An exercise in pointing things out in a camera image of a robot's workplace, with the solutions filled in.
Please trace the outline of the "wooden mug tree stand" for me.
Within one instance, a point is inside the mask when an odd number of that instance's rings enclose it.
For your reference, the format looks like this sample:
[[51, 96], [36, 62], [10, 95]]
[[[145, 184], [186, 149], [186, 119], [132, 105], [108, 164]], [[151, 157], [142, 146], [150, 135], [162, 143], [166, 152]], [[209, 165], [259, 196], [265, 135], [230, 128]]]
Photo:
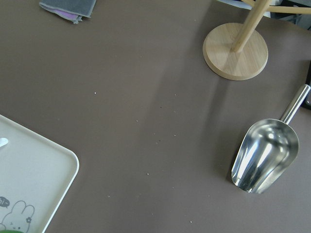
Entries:
[[203, 55], [221, 77], [243, 81], [257, 76], [268, 61], [268, 48], [256, 27], [265, 12], [310, 14], [309, 7], [272, 6], [269, 0], [247, 0], [252, 9], [245, 22], [222, 24], [206, 36]]

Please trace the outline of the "metal scoop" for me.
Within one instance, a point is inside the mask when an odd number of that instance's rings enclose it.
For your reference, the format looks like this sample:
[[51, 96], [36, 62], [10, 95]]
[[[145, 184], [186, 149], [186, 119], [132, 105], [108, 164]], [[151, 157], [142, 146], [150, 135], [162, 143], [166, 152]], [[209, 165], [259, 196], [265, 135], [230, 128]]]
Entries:
[[310, 89], [308, 84], [302, 85], [280, 119], [263, 119], [248, 129], [231, 170], [235, 186], [261, 194], [296, 159], [299, 139], [289, 124]]

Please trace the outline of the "white rabbit tray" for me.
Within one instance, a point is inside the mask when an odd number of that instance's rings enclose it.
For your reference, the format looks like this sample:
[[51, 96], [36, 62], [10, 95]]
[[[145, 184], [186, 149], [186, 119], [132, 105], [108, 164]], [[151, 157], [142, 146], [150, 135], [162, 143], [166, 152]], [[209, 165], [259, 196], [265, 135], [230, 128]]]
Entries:
[[79, 170], [69, 149], [1, 116], [0, 231], [43, 233]]

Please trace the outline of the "grey folded cloth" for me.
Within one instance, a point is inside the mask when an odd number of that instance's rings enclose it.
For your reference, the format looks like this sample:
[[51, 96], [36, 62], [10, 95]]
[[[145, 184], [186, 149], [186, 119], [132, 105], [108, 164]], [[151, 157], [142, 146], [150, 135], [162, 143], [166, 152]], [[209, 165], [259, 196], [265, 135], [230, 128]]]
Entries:
[[96, 0], [41, 0], [39, 6], [66, 20], [78, 24], [83, 17], [90, 18]]

